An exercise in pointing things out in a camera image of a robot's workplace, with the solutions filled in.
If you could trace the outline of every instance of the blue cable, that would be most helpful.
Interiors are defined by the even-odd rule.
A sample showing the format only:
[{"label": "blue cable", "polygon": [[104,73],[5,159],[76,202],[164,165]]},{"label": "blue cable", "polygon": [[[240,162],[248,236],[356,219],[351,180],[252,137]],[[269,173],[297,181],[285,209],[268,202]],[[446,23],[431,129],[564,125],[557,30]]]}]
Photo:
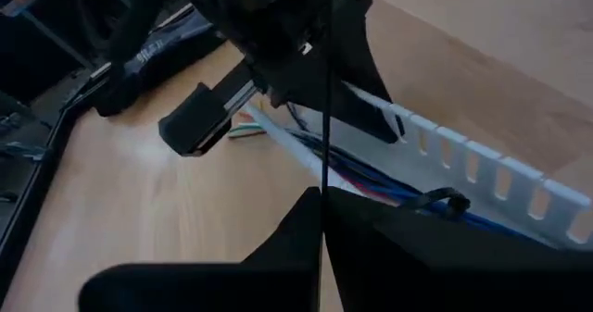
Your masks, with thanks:
[{"label": "blue cable", "polygon": [[[299,139],[301,139],[301,141],[309,147],[317,148],[319,146],[320,141],[315,138],[308,137],[308,136],[301,135],[301,134],[298,134],[297,137]],[[405,186],[402,187],[401,185],[398,185],[396,181],[387,179],[387,178],[381,176],[381,174],[379,174],[379,173],[370,171],[368,168],[355,162],[354,160],[351,160],[347,156],[340,154],[337,151],[333,151],[332,154],[336,157],[338,162],[341,162],[340,164],[342,164],[344,167],[359,171],[363,175],[365,175],[365,176],[367,176],[367,177],[369,177],[369,178],[371,178],[385,186],[385,187],[377,186],[374,183],[372,183],[371,181],[365,181],[365,182],[360,183],[365,189],[367,189],[371,192],[381,193],[381,194],[390,196],[391,198],[396,199],[401,202],[404,202],[404,203],[409,201],[410,199],[413,199],[413,198],[421,195],[421,193],[411,192],[409,189],[406,189]],[[343,175],[349,179],[352,179],[352,177],[349,177],[348,174],[344,174],[344,172],[341,170],[338,173],[340,173],[341,175]],[[447,205],[443,202],[435,202],[435,203],[432,203],[431,205],[429,205],[427,207],[427,210],[429,210],[430,212],[433,212],[433,213],[442,214],[447,210]],[[533,240],[532,238],[527,237],[518,231],[507,228],[504,225],[498,224],[497,222],[494,222],[487,218],[477,216],[477,215],[469,213],[469,212],[464,213],[461,216],[461,219],[463,219],[466,223],[473,225],[475,227],[479,227],[483,230],[499,232],[502,234],[525,238],[527,240]]]}]

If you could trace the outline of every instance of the cable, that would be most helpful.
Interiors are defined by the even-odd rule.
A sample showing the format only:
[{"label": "cable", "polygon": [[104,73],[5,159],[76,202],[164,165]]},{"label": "cable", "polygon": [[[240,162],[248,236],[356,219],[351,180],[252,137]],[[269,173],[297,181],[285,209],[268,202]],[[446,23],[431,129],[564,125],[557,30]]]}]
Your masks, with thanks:
[{"label": "cable", "polygon": [[325,43],[325,54],[327,70],[325,71],[325,103],[323,108],[323,157],[322,157],[322,198],[329,201],[328,182],[329,182],[329,161],[330,161],[330,117],[332,115],[332,13],[334,11],[334,0],[329,0],[325,21],[327,22],[327,38]]},{"label": "cable", "polygon": [[[310,148],[316,155],[322,156],[321,141],[317,139],[318,135],[311,132],[290,131],[305,146]],[[404,204],[414,198],[423,195],[422,192],[409,186],[408,184],[397,181],[383,172],[372,168],[365,163],[359,162],[356,158],[347,154],[333,145],[330,146],[330,162],[333,162],[333,169],[346,181],[360,188],[362,192],[386,197]],[[448,211],[448,205],[443,202],[434,202],[426,206],[426,210],[431,213],[442,215]],[[465,212],[460,219],[467,224],[479,227],[482,230],[493,231],[527,240],[532,238],[525,236],[518,231],[507,228],[487,218],[482,218],[475,214]]]},{"label": "cable", "polygon": [[266,133],[266,131],[264,131],[258,125],[258,123],[242,122],[242,123],[239,123],[238,127],[230,129],[229,132],[227,133],[227,137],[229,139],[235,140],[235,139],[239,139],[239,138],[246,138],[249,136],[261,135],[261,134],[265,134],[265,133]]},{"label": "cable", "polygon": [[305,121],[303,121],[297,114],[297,110],[295,109],[295,106],[292,103],[286,103],[286,108],[288,109],[288,113],[290,113],[290,116],[293,118],[293,120],[295,121],[295,123],[297,124],[297,126],[302,130],[302,131],[309,131],[307,129],[307,123],[305,123]]},{"label": "cable", "polygon": [[418,210],[447,199],[447,208],[440,215],[448,220],[458,220],[470,208],[470,200],[451,187],[437,188],[411,199],[402,207]]}]

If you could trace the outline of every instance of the white cable tray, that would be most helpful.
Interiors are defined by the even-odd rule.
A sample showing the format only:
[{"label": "white cable tray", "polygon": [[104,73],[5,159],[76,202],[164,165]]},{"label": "white cable tray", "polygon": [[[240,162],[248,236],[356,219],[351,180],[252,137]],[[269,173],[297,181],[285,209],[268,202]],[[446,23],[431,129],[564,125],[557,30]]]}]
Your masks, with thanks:
[{"label": "white cable tray", "polygon": [[[471,141],[453,130],[439,127],[404,107],[387,103],[359,89],[351,89],[361,99],[384,112],[385,119],[399,135],[400,141],[387,144],[332,119],[332,145],[421,191],[428,192],[444,186],[454,187],[472,200],[472,213],[520,231],[540,242],[560,248],[593,250],[590,235],[576,237],[572,234],[576,216],[589,210],[590,199],[587,196],[545,178],[541,171],[516,159]],[[306,146],[253,106],[249,106],[247,111],[272,139],[321,179],[322,162]],[[399,132],[396,115],[403,122],[404,135]],[[321,134],[321,113],[304,108],[301,118],[307,122],[311,131]],[[443,143],[448,144],[447,154],[444,153]],[[468,174],[472,170],[468,169],[468,162],[475,162],[470,160],[472,156],[477,159],[477,169],[475,174]],[[507,191],[503,191],[506,193],[497,192],[498,185],[503,183],[503,172],[508,177]],[[330,184],[362,194],[334,171],[330,172]],[[530,207],[536,200],[536,190],[543,191],[549,197],[543,216],[530,213]]]}]

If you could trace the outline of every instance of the wooden desk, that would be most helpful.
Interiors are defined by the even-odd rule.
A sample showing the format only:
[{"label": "wooden desk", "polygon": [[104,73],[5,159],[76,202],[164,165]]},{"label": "wooden desk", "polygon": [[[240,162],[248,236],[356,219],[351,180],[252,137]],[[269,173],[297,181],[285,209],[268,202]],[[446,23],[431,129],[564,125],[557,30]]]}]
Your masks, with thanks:
[{"label": "wooden desk", "polygon": [[[239,261],[318,184],[265,135],[225,139],[200,158],[158,136],[160,118],[240,57],[226,44],[124,114],[80,118],[3,311],[75,311],[82,284],[120,263]],[[323,310],[339,309],[329,267],[322,283]]]}]

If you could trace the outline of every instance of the black bag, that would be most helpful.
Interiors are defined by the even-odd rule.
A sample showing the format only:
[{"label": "black bag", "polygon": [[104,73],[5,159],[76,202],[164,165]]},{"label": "black bag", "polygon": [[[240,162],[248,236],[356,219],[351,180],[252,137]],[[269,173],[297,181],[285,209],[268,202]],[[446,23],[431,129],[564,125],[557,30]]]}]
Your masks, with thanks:
[{"label": "black bag", "polygon": [[109,85],[95,101],[97,112],[102,117],[121,113],[141,94],[208,55],[224,41],[197,11],[156,29],[135,58],[122,68],[111,68]]}]

